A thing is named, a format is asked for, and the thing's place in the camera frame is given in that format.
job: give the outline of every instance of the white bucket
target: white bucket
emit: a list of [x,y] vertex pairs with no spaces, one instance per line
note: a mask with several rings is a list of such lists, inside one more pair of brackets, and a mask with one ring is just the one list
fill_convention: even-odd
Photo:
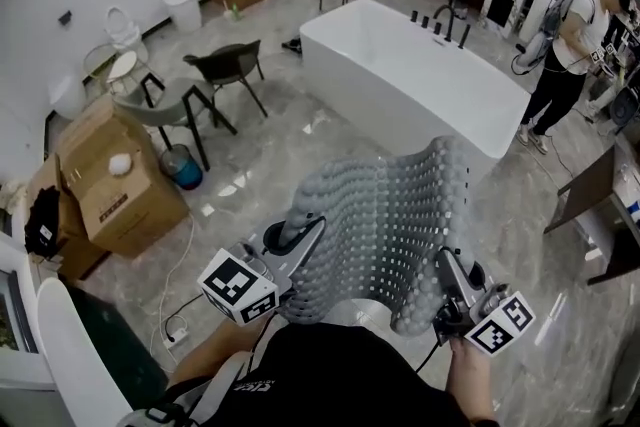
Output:
[[87,93],[77,76],[66,75],[61,81],[50,84],[49,101],[60,116],[72,120],[83,111]]
[[178,31],[186,34],[202,27],[198,0],[162,0]]

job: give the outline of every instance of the shoe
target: shoe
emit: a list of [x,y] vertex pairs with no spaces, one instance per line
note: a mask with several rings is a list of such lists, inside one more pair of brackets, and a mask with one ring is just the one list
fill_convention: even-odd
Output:
[[516,137],[524,146],[529,146],[529,125],[520,125]]
[[535,132],[531,132],[531,134],[529,134],[529,138],[531,139],[531,142],[536,148],[538,148],[538,151],[543,155],[546,155],[547,153],[549,153],[549,148],[547,148],[547,143],[544,142],[545,137],[546,136],[538,135]]
[[584,112],[587,118],[595,119],[598,117],[599,109],[593,105],[593,102],[587,100],[584,102]]

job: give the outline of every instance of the marble floor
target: marble floor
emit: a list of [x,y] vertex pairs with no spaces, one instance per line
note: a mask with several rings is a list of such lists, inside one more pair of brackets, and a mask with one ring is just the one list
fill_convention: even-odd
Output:
[[[376,1],[407,15],[414,9],[431,15],[445,0]],[[198,294],[196,278],[218,248],[228,247],[265,216],[285,210],[307,173],[334,158],[384,153],[305,92],[300,58],[280,47],[297,34],[302,23],[318,15],[317,2],[266,0],[244,11],[238,22],[225,20],[219,8],[207,3],[202,29],[180,36],[167,26],[145,41],[150,66],[161,76],[195,78],[197,71],[182,61],[183,55],[204,55],[224,44],[260,39],[266,80],[261,82],[256,72],[249,79],[269,118],[261,115],[240,84],[226,86],[216,97],[218,106],[239,133],[233,137],[214,129],[206,115],[199,119],[212,169],[197,190],[185,193],[192,218],[133,261],[112,255],[84,282],[87,291],[117,306],[144,344],[150,344],[167,273],[182,255],[192,223],[191,249],[171,276],[163,314]],[[324,2],[325,9],[332,9],[340,0]],[[469,22],[473,28],[467,47],[513,76],[509,70],[513,45],[477,27],[472,14]],[[454,39],[463,29],[464,24],[457,21]],[[513,77],[531,92],[538,73]],[[607,147],[607,141],[576,111],[550,135],[574,174]],[[170,138],[194,148],[186,129],[173,129]],[[637,317],[633,290],[638,276],[585,286],[586,244],[575,227],[570,224],[542,235],[556,209],[558,186],[570,175],[553,149],[546,156],[531,151],[514,141],[502,161],[472,191],[468,241],[476,258],[496,279],[509,281],[522,291],[538,317],[523,340],[493,361],[494,407],[504,426],[595,425],[619,343]],[[201,211],[206,205],[214,209],[209,216]],[[556,308],[555,321],[546,336],[539,336],[556,302],[561,307]],[[222,320],[203,299],[181,315],[188,322],[189,337],[173,351],[177,359]],[[435,340],[431,332],[413,339],[395,335],[389,329],[388,311],[364,300],[337,305],[327,321],[368,327],[416,367]],[[174,322],[177,328],[182,321]],[[282,324],[280,319],[274,321],[269,334]],[[163,367],[173,368],[157,333],[151,349]],[[447,347],[438,349],[420,375],[433,386],[443,387],[449,359]]]

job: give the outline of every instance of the white bathtub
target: white bathtub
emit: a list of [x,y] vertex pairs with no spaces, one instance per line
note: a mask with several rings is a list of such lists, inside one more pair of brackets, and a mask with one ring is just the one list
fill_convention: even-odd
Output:
[[352,2],[300,28],[304,69],[312,94],[394,155],[423,150],[439,135],[462,136],[476,183],[506,153],[529,94],[446,42],[443,15],[435,36],[377,2]]

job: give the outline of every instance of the dimpled foam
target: dimpled foam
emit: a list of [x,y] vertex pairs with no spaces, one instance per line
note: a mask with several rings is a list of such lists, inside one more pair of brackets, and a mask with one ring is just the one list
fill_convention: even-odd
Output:
[[[446,299],[434,258],[443,246],[460,247],[468,176],[463,145],[453,137],[436,138],[415,155],[341,160],[308,176],[280,242],[320,216],[325,232],[291,276],[294,295],[280,314],[311,324],[343,299],[366,298],[391,310],[396,333],[426,331]],[[470,269],[468,253],[460,258]]]

